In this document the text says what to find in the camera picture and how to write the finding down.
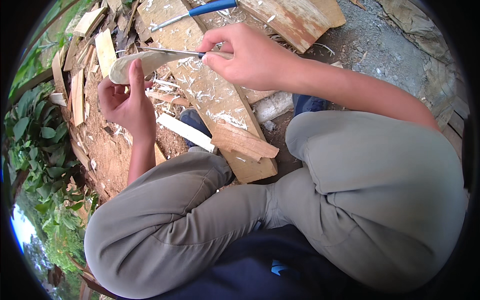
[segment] sky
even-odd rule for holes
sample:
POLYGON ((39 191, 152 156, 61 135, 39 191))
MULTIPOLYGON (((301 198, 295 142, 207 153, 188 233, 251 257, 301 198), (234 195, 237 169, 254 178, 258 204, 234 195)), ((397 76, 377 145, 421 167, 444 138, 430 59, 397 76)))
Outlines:
POLYGON ((32 223, 20 213, 20 210, 17 205, 13 209, 13 218, 11 219, 13 225, 13 231, 17 236, 18 243, 22 252, 24 250, 24 242, 27 244, 30 243, 30 236, 33 234, 36 236, 35 228, 32 223))

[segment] wooden handle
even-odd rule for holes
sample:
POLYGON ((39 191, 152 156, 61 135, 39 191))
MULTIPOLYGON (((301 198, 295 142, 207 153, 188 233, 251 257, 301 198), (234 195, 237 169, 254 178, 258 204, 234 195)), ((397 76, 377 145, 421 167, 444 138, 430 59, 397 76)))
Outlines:
POLYGON ((208 51, 207 53, 205 54, 216 54, 216 55, 220 55, 221 57, 227 59, 227 60, 231 60, 233 58, 233 54, 232 53, 228 53, 228 52, 220 52, 220 51, 208 51))

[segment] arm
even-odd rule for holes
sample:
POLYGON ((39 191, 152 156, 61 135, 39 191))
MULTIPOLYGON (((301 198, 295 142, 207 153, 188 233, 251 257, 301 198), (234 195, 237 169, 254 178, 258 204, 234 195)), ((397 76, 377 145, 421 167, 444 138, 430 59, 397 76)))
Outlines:
POLYGON ((133 136, 132 156, 128 171, 127 185, 155 167, 156 124, 152 102, 145 95, 141 60, 134 60, 129 69, 130 90, 114 84, 106 77, 98 85, 98 99, 105 118, 126 128, 133 136))
POLYGON ((219 42, 224 42, 220 51, 234 53, 234 58, 205 55, 203 61, 229 82, 259 91, 317 96, 351 110, 439 130, 428 108, 402 89, 367 75, 299 58, 248 25, 209 30, 196 50, 209 51, 219 42))

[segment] forearm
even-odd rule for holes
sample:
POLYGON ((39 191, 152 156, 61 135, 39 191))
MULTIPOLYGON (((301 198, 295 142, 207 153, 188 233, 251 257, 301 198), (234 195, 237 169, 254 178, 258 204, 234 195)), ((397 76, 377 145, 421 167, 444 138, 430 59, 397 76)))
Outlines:
POLYGON ((359 110, 415 122, 439 130, 428 108, 404 90, 367 75, 314 60, 298 59, 288 66, 283 90, 317 96, 359 110))
POLYGON ((133 141, 127 185, 155 167, 155 139, 133 141))

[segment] blue chisel handle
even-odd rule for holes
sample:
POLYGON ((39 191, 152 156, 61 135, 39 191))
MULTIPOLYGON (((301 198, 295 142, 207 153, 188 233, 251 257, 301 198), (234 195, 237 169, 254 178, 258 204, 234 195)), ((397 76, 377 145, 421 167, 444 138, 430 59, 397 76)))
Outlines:
POLYGON ((194 17, 200 14, 204 14, 208 12, 216 12, 216 11, 220 11, 220 10, 224 10, 232 7, 237 7, 236 0, 217 0, 204 5, 200 5, 199 7, 195 7, 194 9, 189 10, 188 15, 190 17, 194 17))

